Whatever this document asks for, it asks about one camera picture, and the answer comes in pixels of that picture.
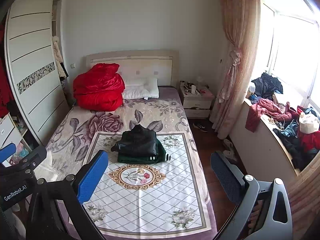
nightstand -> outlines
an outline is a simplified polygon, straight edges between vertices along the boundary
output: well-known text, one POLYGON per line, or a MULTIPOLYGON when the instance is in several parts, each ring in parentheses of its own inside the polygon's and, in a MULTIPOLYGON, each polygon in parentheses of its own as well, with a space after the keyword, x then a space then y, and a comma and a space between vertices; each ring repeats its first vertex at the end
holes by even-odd
POLYGON ((205 88, 205 93, 202 95, 191 94, 190 92, 184 92, 183 88, 179 88, 179 96, 186 112, 187 118, 207 118, 210 113, 210 106, 214 95, 205 88))

red garment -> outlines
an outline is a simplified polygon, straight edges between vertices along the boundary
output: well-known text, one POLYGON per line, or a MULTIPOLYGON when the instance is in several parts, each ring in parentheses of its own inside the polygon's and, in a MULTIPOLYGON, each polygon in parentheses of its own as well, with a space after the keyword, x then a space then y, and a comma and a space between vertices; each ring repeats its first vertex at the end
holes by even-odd
POLYGON ((114 111, 122 105, 124 81, 116 73, 119 65, 98 63, 73 81, 73 96, 82 108, 114 111))
POLYGON ((320 149, 320 131, 305 134, 298 130, 298 137, 305 153, 313 148, 320 149))
MULTIPOLYGON (((0 24, 0 43, 4 38, 4 26, 0 24)), ((7 75, 5 73, 5 62, 3 52, 0 55, 0 117, 4 117, 9 111, 6 108, 7 103, 13 100, 13 95, 8 84, 7 75)))
POLYGON ((281 113, 278 106, 276 106, 271 100, 261 98, 258 103, 250 106, 247 122, 245 128, 251 132, 255 132, 258 127, 259 120, 263 114, 269 114, 278 122, 290 122, 292 119, 299 117, 298 113, 290 107, 290 103, 287 102, 284 114, 281 113))

white wardrobe door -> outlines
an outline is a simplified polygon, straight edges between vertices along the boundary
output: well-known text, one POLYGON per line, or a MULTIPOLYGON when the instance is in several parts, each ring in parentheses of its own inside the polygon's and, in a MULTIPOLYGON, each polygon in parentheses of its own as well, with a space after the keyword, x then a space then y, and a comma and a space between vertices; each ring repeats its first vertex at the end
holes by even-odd
POLYGON ((68 112, 52 53, 52 0, 16 0, 7 16, 9 81, 37 141, 46 145, 68 112))

window frame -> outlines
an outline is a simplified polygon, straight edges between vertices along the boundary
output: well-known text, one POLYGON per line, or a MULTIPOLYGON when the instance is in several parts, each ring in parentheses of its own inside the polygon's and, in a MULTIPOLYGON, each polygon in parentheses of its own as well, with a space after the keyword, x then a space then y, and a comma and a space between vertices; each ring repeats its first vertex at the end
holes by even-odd
MULTIPOLYGON (((279 22, 279 16, 293 17, 293 18, 296 18, 296 19, 299 19, 299 20, 303 20, 303 21, 315 24, 316 27, 318 28, 318 31, 319 31, 319 39, 320 39, 320 27, 319 27, 319 24, 318 24, 318 22, 316 20, 305 18, 305 17, 299 16, 299 15, 296 15, 296 14, 292 14, 292 13, 286 13, 286 12, 283 12, 283 11, 278 11, 278 10, 274 9, 272 6, 268 5, 264 0, 261 0, 261 5, 267 6, 269 9, 271 9, 274 12, 274 23, 275 24, 273 26, 273 37, 272 37, 272 43, 271 43, 271 48, 270 48, 268 66, 265 69, 265 72, 267 74, 269 74, 269 75, 277 77, 276 74, 275 74, 274 68, 275 68, 276 58, 277 58, 278 49, 279 49, 279 37, 278 37, 279 35, 278 35, 278 32, 277 32, 277 25, 278 25, 278 22, 279 22)), ((279 77, 277 77, 277 78, 281 82, 284 82, 288 86, 290 86, 293 89, 295 89, 303 97, 303 100, 301 102, 301 106, 303 108, 306 108, 309 104, 311 104, 312 107, 315 108, 316 111, 320 113, 320 106, 317 106, 317 104, 310 98, 312 90, 313 90, 313 87, 314 87, 314 83, 315 83, 315 80, 316 80, 316 74, 317 74, 317 72, 320 72, 320 69, 318 69, 319 65, 320 65, 320 56, 318 55, 318 63, 317 63, 317 66, 315 68, 315 71, 313 73, 313 79, 312 79, 312 82, 311 82, 311 84, 310 84, 310 86, 309 86, 309 88, 307 89, 306 92, 304 92, 303 90, 301 90, 299 87, 295 86, 292 83, 288 84, 285 81, 283 81, 281 78, 279 78, 279 77)))

ornate oval medallion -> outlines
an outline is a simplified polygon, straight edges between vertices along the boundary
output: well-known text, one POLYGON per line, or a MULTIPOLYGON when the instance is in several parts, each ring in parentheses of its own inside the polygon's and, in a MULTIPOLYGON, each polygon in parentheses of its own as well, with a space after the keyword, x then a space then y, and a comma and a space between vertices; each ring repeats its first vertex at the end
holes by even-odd
POLYGON ((161 182, 166 176, 146 164, 128 164, 110 172, 109 177, 126 189, 147 189, 161 182))

